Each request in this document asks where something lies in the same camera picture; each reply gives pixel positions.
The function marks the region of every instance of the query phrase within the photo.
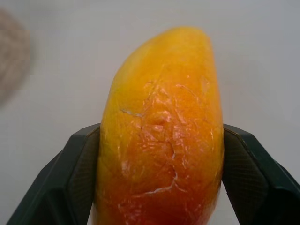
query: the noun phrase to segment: mango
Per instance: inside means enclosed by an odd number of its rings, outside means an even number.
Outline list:
[[[94,224],[207,224],[223,159],[210,39],[196,28],[167,30],[114,77],[100,127]]]

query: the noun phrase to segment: red-orange mango skin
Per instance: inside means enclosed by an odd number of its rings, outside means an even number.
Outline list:
[[[179,27],[133,52],[113,80],[100,132],[94,224],[207,224],[224,159],[209,37]]]

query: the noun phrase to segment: white background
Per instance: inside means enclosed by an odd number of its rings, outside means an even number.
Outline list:
[[[1,0],[31,31],[30,72],[0,106],[0,224],[82,127],[99,123],[113,76],[178,25],[213,43],[224,122],[253,133],[300,182],[300,1]],[[237,225],[222,189],[211,225]]]

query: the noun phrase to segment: textured grip pad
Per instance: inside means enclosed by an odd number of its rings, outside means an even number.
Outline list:
[[[67,187],[78,225],[86,225],[94,198],[99,139],[99,129],[90,134]]]
[[[239,136],[224,130],[223,183],[241,225],[250,225],[268,194],[268,183]]]

